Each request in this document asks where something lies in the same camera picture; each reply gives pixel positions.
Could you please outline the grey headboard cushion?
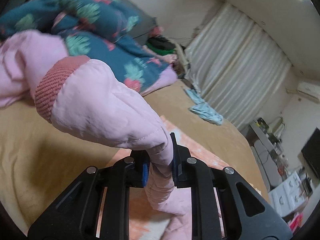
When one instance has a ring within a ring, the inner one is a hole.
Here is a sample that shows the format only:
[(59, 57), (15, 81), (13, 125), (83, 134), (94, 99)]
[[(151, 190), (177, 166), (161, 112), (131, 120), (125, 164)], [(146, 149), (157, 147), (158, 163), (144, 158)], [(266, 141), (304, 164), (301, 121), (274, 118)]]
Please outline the grey headboard cushion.
[(141, 46), (145, 45), (149, 33), (157, 26), (157, 19), (155, 17), (143, 18), (142, 21), (134, 26), (131, 31), (128, 32), (128, 35), (131, 36), (138, 44)]

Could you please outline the pile of mixed clothes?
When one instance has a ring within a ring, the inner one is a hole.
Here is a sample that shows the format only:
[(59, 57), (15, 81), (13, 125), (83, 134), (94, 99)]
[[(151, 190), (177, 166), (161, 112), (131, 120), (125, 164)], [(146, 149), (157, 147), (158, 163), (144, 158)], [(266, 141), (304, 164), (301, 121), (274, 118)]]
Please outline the pile of mixed clothes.
[(156, 25), (150, 30), (145, 46), (163, 61), (171, 64), (179, 79), (185, 78), (190, 65), (185, 55), (185, 47), (165, 37), (162, 27)]

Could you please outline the black wall television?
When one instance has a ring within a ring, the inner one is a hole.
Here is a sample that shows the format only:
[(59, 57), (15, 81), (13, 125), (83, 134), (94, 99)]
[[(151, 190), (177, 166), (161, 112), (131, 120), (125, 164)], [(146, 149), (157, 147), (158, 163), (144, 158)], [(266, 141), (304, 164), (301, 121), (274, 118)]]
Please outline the black wall television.
[(319, 179), (320, 173), (320, 130), (316, 128), (301, 150), (303, 158), (305, 159), (312, 172)]

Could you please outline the pink red clothes pile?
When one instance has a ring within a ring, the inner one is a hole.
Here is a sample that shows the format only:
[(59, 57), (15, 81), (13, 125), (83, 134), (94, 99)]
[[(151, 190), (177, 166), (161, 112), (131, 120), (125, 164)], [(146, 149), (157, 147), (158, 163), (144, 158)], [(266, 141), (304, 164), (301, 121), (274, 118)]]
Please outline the pink red clothes pile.
[(298, 228), (301, 227), (303, 221), (303, 214), (296, 213), (292, 220), (290, 220), (287, 224), (292, 232), (295, 232)]

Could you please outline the tan bed sheet mattress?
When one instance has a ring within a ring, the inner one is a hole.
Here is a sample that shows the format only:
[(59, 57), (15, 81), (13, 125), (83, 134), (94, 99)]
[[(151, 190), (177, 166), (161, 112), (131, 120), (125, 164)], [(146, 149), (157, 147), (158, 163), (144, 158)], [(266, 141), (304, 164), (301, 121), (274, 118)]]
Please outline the tan bed sheet mattress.
[[(145, 97), (177, 142), (208, 166), (233, 167), (263, 197), (267, 189), (245, 137), (229, 121), (210, 124), (191, 113), (182, 81)], [(116, 148), (83, 141), (42, 119), (31, 100), (1, 110), (1, 203), (23, 232), (86, 167), (113, 163)]]

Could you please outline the light blue garment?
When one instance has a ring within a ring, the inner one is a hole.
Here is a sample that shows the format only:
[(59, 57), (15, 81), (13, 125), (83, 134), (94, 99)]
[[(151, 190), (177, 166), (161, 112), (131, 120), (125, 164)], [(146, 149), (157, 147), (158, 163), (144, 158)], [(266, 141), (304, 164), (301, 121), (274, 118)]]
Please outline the light blue garment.
[(211, 124), (223, 124), (223, 116), (217, 113), (215, 109), (204, 101), (195, 90), (190, 88), (184, 88), (183, 90), (194, 103), (193, 106), (188, 108), (191, 113), (196, 114), (198, 117)]

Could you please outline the pink quilted jacket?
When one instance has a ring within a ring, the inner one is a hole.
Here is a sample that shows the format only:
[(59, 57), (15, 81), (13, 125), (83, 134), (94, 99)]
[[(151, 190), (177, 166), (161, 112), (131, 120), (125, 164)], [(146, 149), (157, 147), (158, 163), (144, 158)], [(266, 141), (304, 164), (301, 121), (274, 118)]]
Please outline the pink quilted jacket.
[(69, 56), (62, 38), (26, 30), (1, 43), (1, 106), (30, 93), (36, 110), (62, 132), (102, 145), (145, 150), (172, 178), (174, 147), (158, 114), (104, 62)]

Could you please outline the blue floral pink duvet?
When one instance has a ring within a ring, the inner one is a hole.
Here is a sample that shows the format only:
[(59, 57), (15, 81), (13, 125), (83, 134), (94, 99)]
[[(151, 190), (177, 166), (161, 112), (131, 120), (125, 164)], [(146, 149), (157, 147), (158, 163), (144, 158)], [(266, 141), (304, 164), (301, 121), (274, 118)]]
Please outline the blue floral pink duvet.
[(119, 82), (146, 95), (172, 85), (177, 75), (129, 35), (141, 21), (121, 0), (31, 0), (1, 16), (1, 35), (36, 29), (60, 36), (69, 55), (103, 61)]

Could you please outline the white drawer cabinet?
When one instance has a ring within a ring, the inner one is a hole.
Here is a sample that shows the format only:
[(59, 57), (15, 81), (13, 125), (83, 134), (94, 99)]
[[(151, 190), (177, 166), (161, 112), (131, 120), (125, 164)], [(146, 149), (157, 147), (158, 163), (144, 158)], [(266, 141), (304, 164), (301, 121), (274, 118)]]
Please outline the white drawer cabinet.
[(282, 217), (285, 218), (292, 213), (301, 210), (313, 194), (311, 178), (305, 169), (292, 172), (286, 179), (269, 181), (270, 191), (268, 193), (271, 206)]

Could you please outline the white striped curtain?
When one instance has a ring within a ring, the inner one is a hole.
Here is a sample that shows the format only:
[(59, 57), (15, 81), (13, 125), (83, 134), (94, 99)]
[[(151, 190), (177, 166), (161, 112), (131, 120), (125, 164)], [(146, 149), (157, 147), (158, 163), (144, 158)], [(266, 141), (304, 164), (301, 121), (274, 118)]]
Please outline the white striped curtain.
[(225, 2), (185, 50), (186, 74), (213, 109), (241, 129), (280, 87), (292, 63), (246, 14)]

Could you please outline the clutter on dressing table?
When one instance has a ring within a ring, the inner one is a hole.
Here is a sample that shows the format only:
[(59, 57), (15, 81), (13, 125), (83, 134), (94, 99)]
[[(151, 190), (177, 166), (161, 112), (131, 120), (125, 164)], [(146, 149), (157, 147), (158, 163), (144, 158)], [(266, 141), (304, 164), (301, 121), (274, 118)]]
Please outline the clutter on dressing table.
[(279, 175), (284, 178), (287, 177), (287, 168), (289, 166), (282, 147), (282, 135), (286, 129), (285, 122), (281, 116), (276, 117), (270, 124), (263, 118), (253, 120), (253, 127), (257, 128), (258, 132), (262, 133), (262, 138), (258, 138), (262, 145), (267, 149), (270, 158), (277, 167)]

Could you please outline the orange white plaid blanket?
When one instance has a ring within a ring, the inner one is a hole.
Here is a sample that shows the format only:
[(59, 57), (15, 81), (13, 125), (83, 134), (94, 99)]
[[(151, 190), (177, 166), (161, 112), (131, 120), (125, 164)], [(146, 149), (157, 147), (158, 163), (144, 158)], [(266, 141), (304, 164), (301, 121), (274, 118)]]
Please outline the orange white plaid blanket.
[[(177, 142), (189, 148), (191, 157), (200, 159), (208, 167), (222, 170), (229, 166), (218, 156), (205, 149), (199, 143), (184, 134), (163, 115), (160, 116), (168, 132), (174, 132)], [(129, 149), (120, 149), (109, 161), (107, 167), (120, 159), (129, 156)], [(162, 174), (150, 167), (151, 182), (147, 182), (144, 189), (130, 190), (129, 198), (129, 239), (191, 239), (191, 189), (177, 189), (172, 178), (162, 178)], [(154, 219), (156, 215), (170, 216), (167, 226), (160, 229), (164, 218), (160, 222)]]

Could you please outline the white air conditioner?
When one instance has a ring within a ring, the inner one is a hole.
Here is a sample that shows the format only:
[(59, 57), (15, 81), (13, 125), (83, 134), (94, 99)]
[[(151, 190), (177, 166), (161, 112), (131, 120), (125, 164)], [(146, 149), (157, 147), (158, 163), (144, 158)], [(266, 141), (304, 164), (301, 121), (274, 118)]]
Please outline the white air conditioner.
[(315, 103), (319, 103), (320, 100), (320, 87), (313, 83), (300, 81), (298, 83), (297, 91), (300, 95), (305, 96)]

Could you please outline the grey curved dressing table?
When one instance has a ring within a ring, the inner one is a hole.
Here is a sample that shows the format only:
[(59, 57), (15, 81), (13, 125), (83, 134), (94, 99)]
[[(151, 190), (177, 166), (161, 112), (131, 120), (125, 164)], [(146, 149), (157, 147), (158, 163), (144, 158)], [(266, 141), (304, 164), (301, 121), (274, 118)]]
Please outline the grey curved dressing table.
[(262, 133), (258, 132), (257, 128), (253, 127), (253, 121), (248, 124), (248, 126), (243, 130), (243, 135), (247, 139), (250, 148), (255, 157), (255, 161), (259, 167), (260, 173), (262, 175), (264, 184), (267, 188), (267, 191), (270, 191), (269, 181), (277, 179), (279, 175), (277, 167), (273, 160), (270, 158), (270, 155), (267, 152), (267, 149), (262, 145), (260, 139), (262, 138)]

